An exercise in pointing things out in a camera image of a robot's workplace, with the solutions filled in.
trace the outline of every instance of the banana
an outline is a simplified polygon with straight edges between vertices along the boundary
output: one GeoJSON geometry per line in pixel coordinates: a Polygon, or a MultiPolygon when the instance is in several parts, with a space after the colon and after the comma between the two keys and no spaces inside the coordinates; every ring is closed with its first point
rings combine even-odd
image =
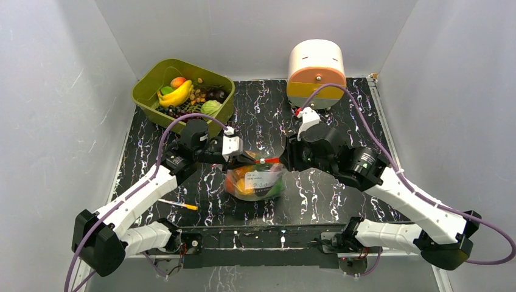
{"type": "Polygon", "coordinates": [[[178,89],[174,90],[174,92],[162,96],[162,98],[159,99],[159,105],[163,107],[169,107],[170,105],[181,105],[188,99],[188,96],[190,95],[191,86],[191,80],[185,81],[181,86],[179,86],[178,89]]]}

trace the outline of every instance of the robotic arm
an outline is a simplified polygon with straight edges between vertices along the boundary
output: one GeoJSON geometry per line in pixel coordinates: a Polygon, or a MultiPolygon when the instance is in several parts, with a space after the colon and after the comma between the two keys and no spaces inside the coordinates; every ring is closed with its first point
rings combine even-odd
{"type": "MultiPolygon", "coordinates": [[[[381,154],[368,147],[350,147],[336,129],[319,123],[319,116],[312,109],[305,108],[301,114],[299,133],[287,139],[280,157],[289,171],[320,169],[349,187],[380,198],[414,222],[376,223],[353,217],[343,232],[321,234],[323,252],[358,252],[368,246],[383,246],[420,254],[447,270],[457,268],[469,258],[473,246],[469,237],[478,229],[477,224],[414,196],[381,154]]],[[[139,228],[130,226],[193,174],[199,162],[221,164],[223,170],[254,165],[255,160],[243,151],[242,144],[232,128],[223,137],[210,139],[205,121],[189,121],[181,137],[163,156],[155,176],[156,166],[114,201],[94,213],[84,210],[77,216],[72,250],[75,252],[92,226],[109,214],[79,252],[79,257],[100,276],[111,274],[125,258],[149,249],[174,253],[184,245],[189,252],[198,251],[201,246],[193,242],[201,240],[200,235],[188,234],[165,218],[139,228]]],[[[470,215],[479,217],[473,211],[470,215]]]]}
{"type": "MultiPolygon", "coordinates": [[[[288,138],[280,157],[290,171],[310,167],[333,175],[339,182],[376,196],[390,204],[414,224],[376,223],[354,217],[342,234],[322,234],[335,252],[354,247],[383,246],[420,254],[426,261],[446,270],[465,262],[473,247],[469,237],[478,230],[478,223],[431,206],[403,186],[388,161],[369,147],[350,147],[343,135],[324,123],[310,108],[302,112],[298,134],[288,138]]],[[[438,201],[417,189],[426,197],[438,201]]],[[[480,218],[474,212],[466,212],[480,218]]]]}

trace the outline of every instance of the bunch of bananas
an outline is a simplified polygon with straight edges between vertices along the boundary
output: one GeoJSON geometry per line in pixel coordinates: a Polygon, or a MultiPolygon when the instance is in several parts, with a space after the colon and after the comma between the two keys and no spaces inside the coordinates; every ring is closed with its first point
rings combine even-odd
{"type": "Polygon", "coordinates": [[[178,106],[183,104],[188,97],[190,96],[190,91],[193,90],[194,86],[191,80],[186,80],[181,84],[181,86],[177,87],[176,90],[172,91],[169,94],[162,95],[160,90],[158,90],[158,98],[159,105],[168,108],[169,106],[178,106]]]}

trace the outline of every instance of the plastic bag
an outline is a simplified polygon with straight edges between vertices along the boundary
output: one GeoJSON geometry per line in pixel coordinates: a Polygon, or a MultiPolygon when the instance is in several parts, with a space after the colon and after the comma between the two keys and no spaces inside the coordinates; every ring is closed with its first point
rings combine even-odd
{"type": "MultiPolygon", "coordinates": [[[[248,153],[255,159],[257,154],[248,153]]],[[[286,169],[280,163],[256,164],[228,170],[225,190],[244,201],[259,201],[280,196],[284,190],[286,169]]]]}

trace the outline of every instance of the black marble table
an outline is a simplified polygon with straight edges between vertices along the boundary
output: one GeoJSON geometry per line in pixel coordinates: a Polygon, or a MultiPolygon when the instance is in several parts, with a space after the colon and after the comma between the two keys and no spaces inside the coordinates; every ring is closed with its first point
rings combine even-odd
{"type": "MultiPolygon", "coordinates": [[[[371,92],[365,78],[347,79],[375,135],[387,145],[371,92]]],[[[282,137],[299,127],[287,100],[285,80],[235,82],[234,116],[230,126],[243,136],[246,150],[277,157],[283,151],[282,137]]],[[[353,146],[376,148],[361,125],[351,102],[341,99],[328,111],[318,111],[321,120],[339,129],[353,146]]],[[[122,194],[155,163],[163,128],[147,120],[136,108],[119,170],[113,198],[122,194]]],[[[283,196],[275,199],[240,201],[223,190],[220,169],[203,165],[178,189],[163,198],[199,206],[198,211],[157,202],[135,223],[143,226],[166,217],[178,226],[257,226],[274,224],[346,223],[362,216],[374,221],[399,221],[402,216],[382,201],[346,187],[326,173],[308,170],[288,173],[283,196]]]]}

